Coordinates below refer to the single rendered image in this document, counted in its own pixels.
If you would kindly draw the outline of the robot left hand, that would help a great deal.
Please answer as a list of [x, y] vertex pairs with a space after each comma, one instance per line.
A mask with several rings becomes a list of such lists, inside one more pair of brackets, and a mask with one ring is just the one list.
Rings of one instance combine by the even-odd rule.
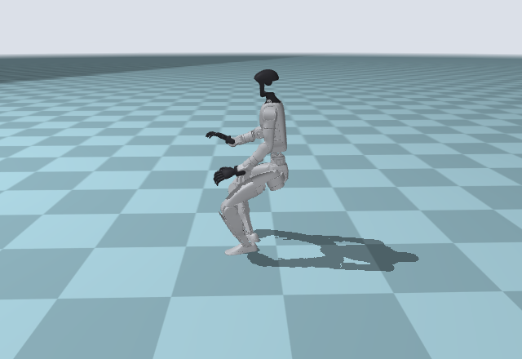
[[[225, 179], [229, 179], [232, 176], [240, 176], [244, 175], [245, 171], [237, 171], [237, 166], [234, 166], [234, 168], [231, 167], [221, 167], [218, 171], [214, 174], [214, 182], [216, 185], [219, 185], [219, 182]], [[216, 182], [217, 181], [217, 182]]]

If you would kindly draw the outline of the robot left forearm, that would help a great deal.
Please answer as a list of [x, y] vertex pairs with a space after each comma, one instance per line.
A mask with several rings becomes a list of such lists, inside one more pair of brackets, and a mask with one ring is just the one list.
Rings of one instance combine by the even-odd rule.
[[266, 154], [268, 153], [268, 146], [261, 144], [256, 151], [253, 152], [247, 160], [237, 166], [237, 171], [245, 171], [245, 175], [248, 171], [251, 171], [259, 162], [262, 162]]

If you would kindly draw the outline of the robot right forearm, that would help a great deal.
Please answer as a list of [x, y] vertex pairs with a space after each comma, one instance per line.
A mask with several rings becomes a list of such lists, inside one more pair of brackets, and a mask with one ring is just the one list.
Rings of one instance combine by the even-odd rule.
[[231, 147], [235, 147], [237, 145], [246, 144], [248, 142], [254, 142], [256, 137], [254, 136], [254, 129], [252, 131], [248, 131], [248, 133], [245, 133], [243, 135], [238, 135], [237, 137], [231, 137], [235, 140], [234, 144], [228, 143]]

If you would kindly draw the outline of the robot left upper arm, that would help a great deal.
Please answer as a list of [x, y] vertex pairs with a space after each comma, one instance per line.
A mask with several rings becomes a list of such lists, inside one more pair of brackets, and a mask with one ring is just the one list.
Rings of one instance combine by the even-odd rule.
[[264, 142], [262, 144], [266, 144], [269, 148], [269, 154], [273, 149], [274, 142], [274, 133], [275, 133], [275, 124], [277, 120], [277, 110], [276, 107], [266, 107], [263, 110], [263, 137]]

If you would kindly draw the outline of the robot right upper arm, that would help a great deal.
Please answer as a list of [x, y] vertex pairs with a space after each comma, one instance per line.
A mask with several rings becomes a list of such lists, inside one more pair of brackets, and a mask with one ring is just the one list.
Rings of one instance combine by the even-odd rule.
[[255, 136], [257, 139], [262, 139], [262, 138], [263, 138], [263, 132], [262, 132], [261, 126], [257, 126], [257, 127], [254, 129], [254, 136]]

